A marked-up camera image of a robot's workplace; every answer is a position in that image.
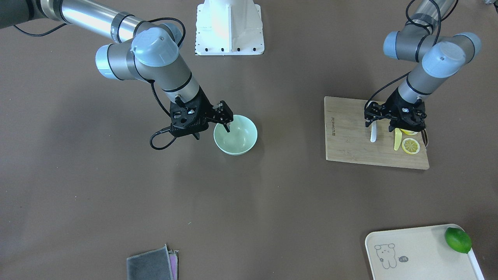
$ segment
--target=wooden cutting board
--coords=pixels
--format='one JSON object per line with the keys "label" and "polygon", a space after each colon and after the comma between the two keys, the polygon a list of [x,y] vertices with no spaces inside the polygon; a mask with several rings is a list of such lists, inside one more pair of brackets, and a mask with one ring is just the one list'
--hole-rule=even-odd
{"label": "wooden cutting board", "polygon": [[370,127],[365,127],[363,108],[366,100],[329,97],[325,105],[325,154],[331,161],[380,166],[429,169],[427,152],[420,133],[403,134],[402,139],[414,138],[421,145],[417,154],[407,154],[401,147],[394,150],[394,132],[389,120],[377,121],[377,141],[370,142]]}

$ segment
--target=white plastic stand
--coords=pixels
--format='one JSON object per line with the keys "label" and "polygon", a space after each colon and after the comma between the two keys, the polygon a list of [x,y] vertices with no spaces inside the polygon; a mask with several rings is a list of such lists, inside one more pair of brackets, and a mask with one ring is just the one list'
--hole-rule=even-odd
{"label": "white plastic stand", "polygon": [[197,6],[196,27],[198,55],[264,52],[261,7],[252,0],[205,0]]}

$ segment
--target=gray cloth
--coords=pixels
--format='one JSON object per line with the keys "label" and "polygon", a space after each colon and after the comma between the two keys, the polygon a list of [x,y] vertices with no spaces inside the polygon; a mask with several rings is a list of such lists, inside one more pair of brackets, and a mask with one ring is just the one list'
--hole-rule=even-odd
{"label": "gray cloth", "polygon": [[128,280],[174,280],[166,245],[126,259]]}

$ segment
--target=robotic arm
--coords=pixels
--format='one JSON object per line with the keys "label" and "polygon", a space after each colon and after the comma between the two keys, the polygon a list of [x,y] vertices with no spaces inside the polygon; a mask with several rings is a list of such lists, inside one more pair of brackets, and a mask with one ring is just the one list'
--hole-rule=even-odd
{"label": "robotic arm", "polygon": [[220,101],[212,105],[179,53],[183,40],[173,24],[156,25],[128,12],[117,11],[92,0],[5,0],[0,2],[0,28],[48,17],[78,25],[115,44],[102,46],[96,54],[98,70],[106,78],[157,82],[170,100],[171,125],[154,134],[169,132],[176,139],[193,135],[220,123],[228,124],[233,113]]}
{"label": "robotic arm", "polygon": [[389,119],[395,128],[420,132],[425,129],[424,101],[449,77],[469,63],[481,50],[481,40],[473,33],[439,36],[441,15],[455,0],[423,0],[416,12],[406,16],[402,31],[391,32],[384,41],[384,54],[391,58],[419,62],[382,105],[365,108],[366,127]]}

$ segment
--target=cutting board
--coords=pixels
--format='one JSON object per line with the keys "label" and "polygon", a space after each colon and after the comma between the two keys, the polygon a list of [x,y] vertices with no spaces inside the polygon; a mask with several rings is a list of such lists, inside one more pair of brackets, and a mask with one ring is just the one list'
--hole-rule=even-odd
{"label": "cutting board", "polygon": [[372,232],[365,247],[374,280],[484,280],[471,249],[462,254],[444,238],[455,224]]}
{"label": "cutting board", "polygon": [[380,166],[429,169],[427,151],[420,133],[414,138],[421,145],[417,154],[407,154],[400,147],[394,150],[394,132],[389,120],[377,121],[377,141],[370,142],[370,128],[365,127],[366,100],[329,97],[325,105],[325,156],[327,160]]}

